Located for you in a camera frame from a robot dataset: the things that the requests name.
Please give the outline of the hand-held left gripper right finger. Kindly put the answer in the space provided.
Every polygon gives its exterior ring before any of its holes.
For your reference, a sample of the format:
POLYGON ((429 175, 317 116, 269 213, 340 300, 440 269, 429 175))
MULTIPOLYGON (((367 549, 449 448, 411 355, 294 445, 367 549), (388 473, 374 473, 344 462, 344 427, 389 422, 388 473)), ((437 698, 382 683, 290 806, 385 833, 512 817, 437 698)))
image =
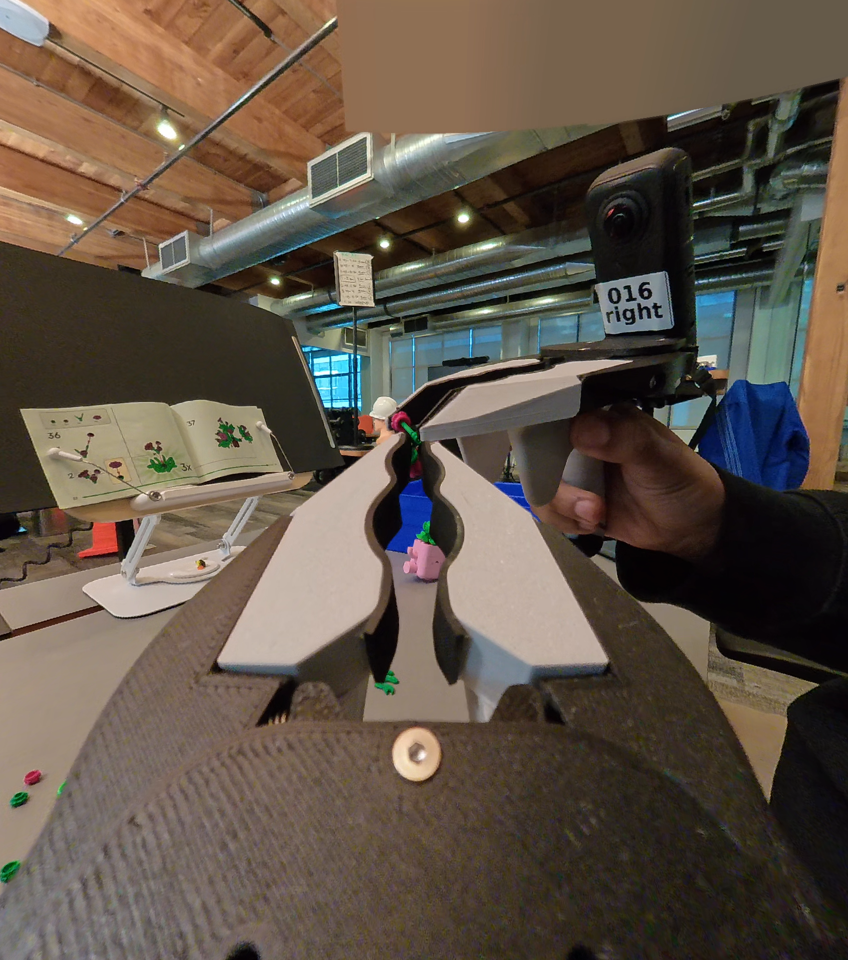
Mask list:
POLYGON ((505 691, 601 675, 609 666, 532 515, 438 442, 421 445, 430 535, 445 553, 434 652, 488 721, 505 691))

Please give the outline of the black ceiling pipe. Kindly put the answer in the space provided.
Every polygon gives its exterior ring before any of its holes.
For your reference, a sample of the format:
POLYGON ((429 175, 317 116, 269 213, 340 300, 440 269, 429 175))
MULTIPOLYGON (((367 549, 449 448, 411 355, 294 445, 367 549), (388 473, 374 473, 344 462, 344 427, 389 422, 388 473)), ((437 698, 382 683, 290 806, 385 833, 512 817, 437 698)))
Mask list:
POLYGON ((308 163, 327 146, 289 117, 266 91, 296 70, 311 76, 305 82, 307 90, 325 88, 342 101, 342 92, 307 63, 307 57, 337 29, 335 2, 266 2, 278 12, 282 29, 291 29, 289 37, 300 40, 294 48, 246 2, 42 2, 41 6, 70 53, 141 90, 186 121, 203 122, 189 140, 173 143, 152 172, 137 176, 133 187, 85 225, 58 252, 59 257, 131 200, 148 193, 206 141, 217 139, 228 156, 255 162, 283 176, 285 185, 299 186, 307 179, 308 163), (196 49, 190 39, 180 38, 168 23, 152 16, 153 12, 160 16, 185 13, 188 8, 202 15, 199 31, 224 23, 228 31, 217 42, 217 50, 227 48, 226 40, 246 40, 245 49, 258 55, 255 66, 250 66, 250 54, 230 52, 230 61, 245 60, 238 77, 231 63, 220 66, 213 51, 196 49), (318 22, 319 13, 333 16, 318 22))

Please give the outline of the person's right forearm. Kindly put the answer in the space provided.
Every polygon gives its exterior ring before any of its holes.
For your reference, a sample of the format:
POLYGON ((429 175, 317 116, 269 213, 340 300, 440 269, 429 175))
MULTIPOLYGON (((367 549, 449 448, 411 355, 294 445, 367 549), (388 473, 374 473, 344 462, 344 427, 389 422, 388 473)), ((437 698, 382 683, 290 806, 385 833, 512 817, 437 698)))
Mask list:
POLYGON ((718 475, 726 500, 711 553, 687 561, 620 543, 623 587, 848 673, 848 493, 718 475))

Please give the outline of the silver air duct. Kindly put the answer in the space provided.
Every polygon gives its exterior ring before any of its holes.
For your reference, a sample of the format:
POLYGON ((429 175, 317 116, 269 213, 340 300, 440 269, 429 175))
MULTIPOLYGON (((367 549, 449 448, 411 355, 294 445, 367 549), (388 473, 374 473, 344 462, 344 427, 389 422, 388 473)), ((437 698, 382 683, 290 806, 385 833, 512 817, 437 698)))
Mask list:
POLYGON ((316 157, 310 167, 338 159, 360 143, 365 175, 323 197, 303 188, 213 235, 184 232, 161 245, 145 278, 195 288, 268 259, 340 234, 504 167, 537 156, 600 126, 579 125, 481 133, 409 134, 389 143, 357 134, 316 157))

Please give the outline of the white book stand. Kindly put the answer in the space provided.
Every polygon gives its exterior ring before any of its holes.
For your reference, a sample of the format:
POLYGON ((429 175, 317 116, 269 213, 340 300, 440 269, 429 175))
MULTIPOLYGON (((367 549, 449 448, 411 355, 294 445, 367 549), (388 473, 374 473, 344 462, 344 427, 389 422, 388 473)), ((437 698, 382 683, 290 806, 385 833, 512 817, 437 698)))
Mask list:
POLYGON ((236 544, 237 537, 262 496, 293 490, 310 479, 310 474, 296 474, 290 468, 288 456, 276 435, 266 426, 275 445, 279 446, 279 457, 287 473, 238 475, 206 484, 180 486, 162 493, 136 494, 74 510, 61 508, 92 522, 130 520, 135 528, 118 574, 89 582, 84 587, 85 594, 116 618, 138 618, 185 603, 205 582, 221 573, 241 552, 242 547, 236 544), (186 558, 142 565, 145 549, 164 515, 230 500, 240 501, 240 506, 216 545, 186 558), (194 561, 198 558, 207 560, 206 569, 195 568, 194 561))

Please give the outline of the blue cloth bag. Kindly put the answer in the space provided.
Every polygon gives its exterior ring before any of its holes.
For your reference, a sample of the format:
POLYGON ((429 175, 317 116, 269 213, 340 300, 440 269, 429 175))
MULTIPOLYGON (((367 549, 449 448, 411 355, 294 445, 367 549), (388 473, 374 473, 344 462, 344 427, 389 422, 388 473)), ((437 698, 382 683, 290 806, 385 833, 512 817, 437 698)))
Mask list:
POLYGON ((698 451, 715 467, 776 491, 800 488, 810 465, 809 436, 785 382, 734 383, 698 451))

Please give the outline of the open instruction booklet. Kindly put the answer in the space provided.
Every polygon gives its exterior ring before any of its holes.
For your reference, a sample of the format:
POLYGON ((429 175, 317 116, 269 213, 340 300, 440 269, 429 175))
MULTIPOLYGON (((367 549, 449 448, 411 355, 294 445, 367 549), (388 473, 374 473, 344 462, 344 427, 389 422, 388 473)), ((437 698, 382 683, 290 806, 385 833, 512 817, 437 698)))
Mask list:
POLYGON ((262 410, 196 399, 22 409, 58 507, 287 474, 262 410))

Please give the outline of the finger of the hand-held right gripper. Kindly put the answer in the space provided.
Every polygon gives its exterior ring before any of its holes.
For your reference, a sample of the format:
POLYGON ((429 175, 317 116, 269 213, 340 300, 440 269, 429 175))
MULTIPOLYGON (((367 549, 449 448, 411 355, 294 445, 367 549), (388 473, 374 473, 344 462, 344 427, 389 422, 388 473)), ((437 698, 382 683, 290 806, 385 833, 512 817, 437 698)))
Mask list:
POLYGON ((428 417, 439 410, 456 391, 466 386, 494 382, 513 376, 580 376, 582 381, 602 371, 629 366, 631 363, 629 359, 600 358, 564 361, 548 366, 544 362, 526 358, 482 366, 430 381, 404 401, 399 406, 399 410, 405 411, 414 425, 420 429, 428 417))
POLYGON ((507 432, 570 419, 580 405, 579 375, 514 375, 457 390, 419 435, 436 442, 507 432))

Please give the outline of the white ceiling access point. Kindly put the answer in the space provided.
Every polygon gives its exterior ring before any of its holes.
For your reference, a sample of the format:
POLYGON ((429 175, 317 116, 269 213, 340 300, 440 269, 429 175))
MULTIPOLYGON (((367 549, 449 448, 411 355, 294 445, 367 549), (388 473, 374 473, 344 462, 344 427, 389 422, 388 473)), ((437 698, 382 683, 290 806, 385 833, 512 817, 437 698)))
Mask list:
POLYGON ((48 39, 49 21, 39 11, 17 0, 0 0, 0 30, 11 37, 41 47, 48 39))

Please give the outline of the wooden post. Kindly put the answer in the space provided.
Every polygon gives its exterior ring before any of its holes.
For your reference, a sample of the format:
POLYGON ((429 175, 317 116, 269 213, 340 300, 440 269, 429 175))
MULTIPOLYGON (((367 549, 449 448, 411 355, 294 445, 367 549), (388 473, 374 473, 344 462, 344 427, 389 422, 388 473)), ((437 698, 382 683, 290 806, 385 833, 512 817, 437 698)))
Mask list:
POLYGON ((848 395, 848 78, 840 87, 798 406, 810 438, 804 486, 835 481, 848 395))

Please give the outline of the black panel board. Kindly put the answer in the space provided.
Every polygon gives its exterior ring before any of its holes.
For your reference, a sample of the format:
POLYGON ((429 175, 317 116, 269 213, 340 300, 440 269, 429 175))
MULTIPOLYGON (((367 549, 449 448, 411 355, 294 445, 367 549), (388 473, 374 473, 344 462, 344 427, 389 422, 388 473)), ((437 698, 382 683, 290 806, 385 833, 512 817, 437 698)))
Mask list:
POLYGON ((288 320, 0 242, 0 514, 55 502, 21 409, 194 400, 261 408, 296 472, 342 465, 288 320))

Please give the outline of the pink toy block with leaf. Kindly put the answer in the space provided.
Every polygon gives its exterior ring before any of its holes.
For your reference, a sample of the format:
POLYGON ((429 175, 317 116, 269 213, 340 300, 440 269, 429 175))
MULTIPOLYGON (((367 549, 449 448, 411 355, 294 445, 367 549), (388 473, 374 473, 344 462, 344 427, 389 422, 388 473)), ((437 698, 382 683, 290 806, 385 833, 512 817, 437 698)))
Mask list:
POLYGON ((406 553, 407 559, 403 565, 406 574, 411 574, 422 582, 432 583, 438 580, 446 556, 430 533, 429 520, 423 523, 406 553))

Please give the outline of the green stem pink flower toy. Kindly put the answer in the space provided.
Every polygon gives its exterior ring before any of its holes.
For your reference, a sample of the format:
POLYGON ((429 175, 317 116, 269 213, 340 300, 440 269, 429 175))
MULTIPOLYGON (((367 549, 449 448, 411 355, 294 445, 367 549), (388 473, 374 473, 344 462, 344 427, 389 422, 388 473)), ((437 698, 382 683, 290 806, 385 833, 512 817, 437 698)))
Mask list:
POLYGON ((409 439, 409 444, 411 448, 410 453, 410 467, 409 467, 409 479, 411 481, 416 481, 422 478, 423 467, 420 460, 420 448, 421 448, 421 438, 420 433, 417 427, 415 427, 412 419, 405 411, 397 411, 390 418, 391 429, 395 433, 405 433, 409 439))

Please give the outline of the blue plastic bin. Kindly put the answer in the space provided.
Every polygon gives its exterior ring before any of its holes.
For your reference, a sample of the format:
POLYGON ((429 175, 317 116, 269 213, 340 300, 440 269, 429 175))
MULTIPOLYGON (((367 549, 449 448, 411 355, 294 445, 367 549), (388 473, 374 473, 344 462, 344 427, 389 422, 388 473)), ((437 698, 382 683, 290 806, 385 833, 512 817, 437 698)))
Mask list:
MULTIPOLYGON (((523 509, 531 512, 520 483, 497 483, 495 486, 523 509)), ((431 518, 432 503, 421 479, 411 481, 405 486, 399 497, 399 507, 402 525, 385 549, 405 555, 407 548, 413 545, 417 535, 431 518)))

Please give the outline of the person's right hand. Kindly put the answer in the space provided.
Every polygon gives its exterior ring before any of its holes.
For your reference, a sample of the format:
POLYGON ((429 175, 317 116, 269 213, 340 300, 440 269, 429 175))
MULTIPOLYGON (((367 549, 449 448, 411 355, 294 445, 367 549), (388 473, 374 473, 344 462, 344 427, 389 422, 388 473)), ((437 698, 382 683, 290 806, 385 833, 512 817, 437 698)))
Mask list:
POLYGON ((605 463, 605 492, 562 483, 543 521, 565 534, 597 534, 686 561, 714 548, 725 504, 716 470, 632 404, 579 414, 574 449, 605 463))

